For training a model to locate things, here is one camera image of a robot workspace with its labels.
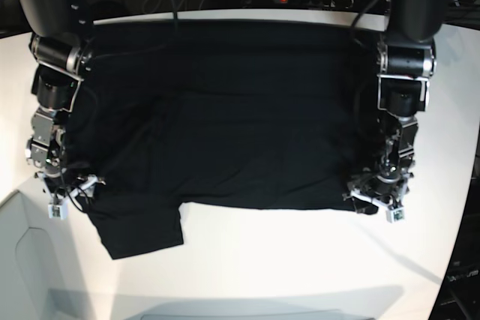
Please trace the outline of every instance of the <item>white table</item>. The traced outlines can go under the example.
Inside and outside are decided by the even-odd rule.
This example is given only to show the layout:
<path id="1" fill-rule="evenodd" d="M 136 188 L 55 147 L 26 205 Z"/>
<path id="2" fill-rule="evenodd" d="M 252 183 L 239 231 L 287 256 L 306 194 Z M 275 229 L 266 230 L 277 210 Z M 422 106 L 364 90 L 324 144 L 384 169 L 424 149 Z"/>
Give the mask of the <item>white table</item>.
<path id="1" fill-rule="evenodd" d="M 181 17 L 349 25 L 353 14 L 206 10 Z M 380 30 L 384 19 L 366 16 L 362 26 Z M 0 41 L 0 196 L 33 173 L 23 159 L 36 107 L 29 95 L 35 62 L 28 41 L 28 35 Z M 48 199 L 30 179 L 19 187 L 28 226 L 47 234 L 37 239 L 46 241 L 39 251 L 54 249 L 61 274 L 60 280 L 46 281 L 54 282 L 58 296 L 68 297 L 81 319 L 318 310 L 324 313 L 315 319 L 427 319 L 458 233 L 480 122 L 480 33 L 444 26 L 436 44 L 438 71 L 429 109 L 418 114 L 418 165 L 405 199 L 405 221 L 389 224 L 383 211 L 367 217 L 190 204 L 181 207 L 185 245 L 112 261 L 85 215 L 71 207 L 68 220 L 48 220 Z"/>

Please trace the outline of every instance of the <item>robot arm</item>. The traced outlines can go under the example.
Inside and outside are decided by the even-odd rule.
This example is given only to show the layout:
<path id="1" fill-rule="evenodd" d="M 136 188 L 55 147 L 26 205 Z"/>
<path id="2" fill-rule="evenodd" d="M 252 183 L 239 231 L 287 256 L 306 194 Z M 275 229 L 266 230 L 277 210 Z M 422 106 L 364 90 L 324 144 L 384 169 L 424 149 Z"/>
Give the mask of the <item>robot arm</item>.
<path id="1" fill-rule="evenodd" d="M 378 49 L 379 124 L 385 142 L 374 165 L 354 174 L 347 199 L 385 208 L 390 222 L 404 218 L 403 197 L 413 176 L 416 113 L 426 110 L 436 70 L 434 35 L 449 0 L 391 0 L 388 28 Z"/>
<path id="2" fill-rule="evenodd" d="M 64 150 L 65 125 L 89 71 L 92 53 L 88 44 L 94 27 L 86 0 L 20 2 L 34 31 L 31 50 L 39 63 L 33 92 L 40 106 L 32 119 L 34 135 L 28 142 L 27 158 L 41 169 L 38 174 L 52 195 L 51 217 L 64 218 L 65 199 L 80 193 L 88 197 L 101 182 L 94 175 L 67 172 Z M 434 35 L 448 2 L 391 0 L 388 28 L 378 43 L 377 107 L 385 143 L 372 169 L 352 176 L 345 197 L 386 208 L 392 222 L 404 217 L 402 200 L 413 176 L 415 114 L 425 111 L 428 104 L 436 64 Z M 51 191 L 59 188 L 62 194 Z"/>

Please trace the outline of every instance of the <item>black t-shirt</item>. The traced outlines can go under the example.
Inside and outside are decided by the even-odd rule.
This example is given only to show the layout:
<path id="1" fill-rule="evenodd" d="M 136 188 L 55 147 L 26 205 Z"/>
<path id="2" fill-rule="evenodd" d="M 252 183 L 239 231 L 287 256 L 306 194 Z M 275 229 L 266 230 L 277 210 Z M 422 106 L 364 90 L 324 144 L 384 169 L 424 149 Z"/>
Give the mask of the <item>black t-shirt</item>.
<path id="1" fill-rule="evenodd" d="M 68 125 L 70 158 L 106 179 L 88 215 L 112 258 L 182 244 L 184 202 L 354 210 L 349 82 L 374 73 L 346 29 L 191 22 L 141 51 L 170 27 L 100 27 L 100 52 L 140 51 L 94 62 Z"/>

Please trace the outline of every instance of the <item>black cloth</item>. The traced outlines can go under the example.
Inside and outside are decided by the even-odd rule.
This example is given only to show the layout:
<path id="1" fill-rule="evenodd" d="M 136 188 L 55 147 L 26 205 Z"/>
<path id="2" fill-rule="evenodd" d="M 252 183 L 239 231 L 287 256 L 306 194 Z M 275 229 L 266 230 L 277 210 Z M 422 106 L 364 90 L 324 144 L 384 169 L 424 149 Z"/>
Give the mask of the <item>black cloth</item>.
<path id="1" fill-rule="evenodd" d="M 268 22 L 99 28 L 68 125 L 69 157 L 106 179 L 88 213 L 114 259 L 182 244 L 184 202 L 336 209 L 365 155 L 346 76 L 348 30 Z"/>

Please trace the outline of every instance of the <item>black cylinder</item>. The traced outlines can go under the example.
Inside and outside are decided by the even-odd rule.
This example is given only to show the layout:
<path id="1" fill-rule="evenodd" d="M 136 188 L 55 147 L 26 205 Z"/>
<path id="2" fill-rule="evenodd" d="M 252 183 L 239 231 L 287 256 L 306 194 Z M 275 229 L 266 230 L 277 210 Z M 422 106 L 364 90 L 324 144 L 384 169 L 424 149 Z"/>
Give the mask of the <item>black cylinder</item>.
<path id="1" fill-rule="evenodd" d="M 392 193 L 396 183 L 397 183 L 396 181 L 384 182 L 378 178 L 375 178 L 372 180 L 371 186 L 375 194 L 380 196 L 385 196 Z"/>
<path id="2" fill-rule="evenodd" d="M 62 33 L 88 37 L 93 29 L 86 0 L 20 0 L 35 34 L 52 37 Z"/>
<path id="3" fill-rule="evenodd" d="M 67 68 L 67 60 L 72 46 L 51 38 L 41 38 L 37 41 L 39 44 L 37 45 L 37 49 L 34 49 L 34 55 L 38 60 L 54 64 L 62 69 Z"/>
<path id="4" fill-rule="evenodd" d="M 391 0 L 388 30 L 416 43 L 429 43 L 440 30 L 449 0 Z"/>
<path id="5" fill-rule="evenodd" d="M 388 48 L 387 73 L 403 74 L 410 76 L 423 75 L 423 49 L 410 49 L 390 46 Z"/>
<path id="6" fill-rule="evenodd" d="M 46 109 L 61 110 L 70 98 L 71 81 L 40 75 L 38 80 L 38 103 Z"/>
<path id="7" fill-rule="evenodd" d="M 396 116 L 410 117 L 417 112 L 417 101 L 413 94 L 393 91 L 388 96 L 387 110 Z"/>

